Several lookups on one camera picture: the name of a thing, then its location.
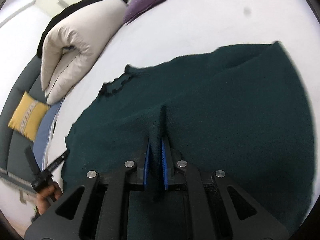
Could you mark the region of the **black blanket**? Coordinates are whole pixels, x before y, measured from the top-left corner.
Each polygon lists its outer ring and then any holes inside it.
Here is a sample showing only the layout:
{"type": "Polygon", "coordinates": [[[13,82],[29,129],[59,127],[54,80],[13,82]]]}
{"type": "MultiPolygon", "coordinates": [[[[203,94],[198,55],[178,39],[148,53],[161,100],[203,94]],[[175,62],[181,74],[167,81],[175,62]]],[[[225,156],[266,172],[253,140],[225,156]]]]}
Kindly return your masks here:
{"type": "MultiPolygon", "coordinates": [[[[68,17],[69,15],[71,15],[72,13],[76,12],[77,10],[88,6],[90,4],[96,3],[96,2],[100,2],[100,1],[104,1],[104,0],[81,0],[77,3],[74,3],[68,7],[66,7],[65,9],[63,9],[63,11],[61,11],[59,14],[57,14],[56,16],[54,16],[50,22],[48,23],[46,29],[44,30],[44,32],[42,33],[38,48],[37,48],[37,52],[36,52],[36,56],[39,59],[42,59],[42,50],[43,50],[43,44],[44,44],[44,40],[47,36],[47,34],[49,33],[49,31],[55,26],[57,25],[60,21],[62,21],[63,19],[65,19],[66,17],[68,17]]],[[[123,2],[125,2],[126,4],[128,3],[129,0],[122,0],[123,2]]]]}

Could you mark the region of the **rolled beige duvet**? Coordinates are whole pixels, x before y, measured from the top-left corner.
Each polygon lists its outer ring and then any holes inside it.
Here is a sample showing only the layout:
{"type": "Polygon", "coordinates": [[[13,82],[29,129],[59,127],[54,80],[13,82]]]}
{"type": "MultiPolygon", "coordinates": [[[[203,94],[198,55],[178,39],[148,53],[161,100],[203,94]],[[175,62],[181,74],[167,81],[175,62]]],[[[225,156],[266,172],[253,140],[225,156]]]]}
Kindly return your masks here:
{"type": "Polygon", "coordinates": [[[56,24],[42,48],[41,87],[47,104],[60,101],[92,69],[109,40],[120,29],[123,0],[87,5],[56,24]]]}

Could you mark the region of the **grey upholstered headboard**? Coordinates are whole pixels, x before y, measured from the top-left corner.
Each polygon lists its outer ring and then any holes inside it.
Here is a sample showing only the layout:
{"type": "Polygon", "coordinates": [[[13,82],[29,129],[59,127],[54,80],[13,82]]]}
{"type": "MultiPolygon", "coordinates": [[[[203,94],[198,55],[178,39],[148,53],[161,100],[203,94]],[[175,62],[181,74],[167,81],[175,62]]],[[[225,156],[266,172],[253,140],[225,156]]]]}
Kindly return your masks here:
{"type": "Polygon", "coordinates": [[[33,146],[33,142],[18,129],[9,127],[9,121],[19,106],[24,93],[28,93],[33,99],[45,103],[40,70],[41,60],[35,56],[19,75],[1,112],[1,173],[26,181],[31,181],[33,174],[24,150],[28,146],[33,146]]]}

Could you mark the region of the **blue pillow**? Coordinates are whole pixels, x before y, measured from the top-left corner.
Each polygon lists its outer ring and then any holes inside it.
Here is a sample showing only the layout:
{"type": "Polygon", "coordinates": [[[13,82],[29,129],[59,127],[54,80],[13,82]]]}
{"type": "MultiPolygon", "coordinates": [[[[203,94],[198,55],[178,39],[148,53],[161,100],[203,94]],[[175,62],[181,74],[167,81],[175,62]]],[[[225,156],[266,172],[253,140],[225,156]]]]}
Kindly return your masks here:
{"type": "Polygon", "coordinates": [[[33,154],[41,171],[44,170],[46,165],[46,151],[54,133],[55,122],[61,105],[62,101],[52,105],[44,115],[33,144],[33,154]]]}

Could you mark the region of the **dark green knit sweater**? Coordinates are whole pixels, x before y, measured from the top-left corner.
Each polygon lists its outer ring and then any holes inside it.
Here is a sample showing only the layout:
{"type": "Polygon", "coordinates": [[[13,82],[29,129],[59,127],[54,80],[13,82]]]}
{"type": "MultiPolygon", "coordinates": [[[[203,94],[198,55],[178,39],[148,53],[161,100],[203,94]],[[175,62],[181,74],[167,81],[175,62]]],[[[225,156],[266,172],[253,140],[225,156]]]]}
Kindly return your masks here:
{"type": "Polygon", "coordinates": [[[184,239],[183,196],[163,186],[161,139],[201,171],[224,170],[294,233],[313,192],[312,117],[279,42],[236,44],[154,67],[127,66],[72,125],[65,190],[87,171],[138,160],[149,137],[149,188],[130,197],[129,239],[184,239]]]}

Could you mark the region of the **yellow cushion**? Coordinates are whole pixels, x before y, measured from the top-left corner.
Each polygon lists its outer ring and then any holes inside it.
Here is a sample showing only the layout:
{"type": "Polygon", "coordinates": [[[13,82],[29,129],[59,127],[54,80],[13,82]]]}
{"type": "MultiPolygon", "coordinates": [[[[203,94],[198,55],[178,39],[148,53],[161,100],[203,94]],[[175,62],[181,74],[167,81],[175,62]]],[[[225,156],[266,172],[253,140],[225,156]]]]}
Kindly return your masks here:
{"type": "Polygon", "coordinates": [[[35,100],[27,92],[24,92],[8,127],[34,142],[40,123],[49,109],[50,106],[35,100]]]}

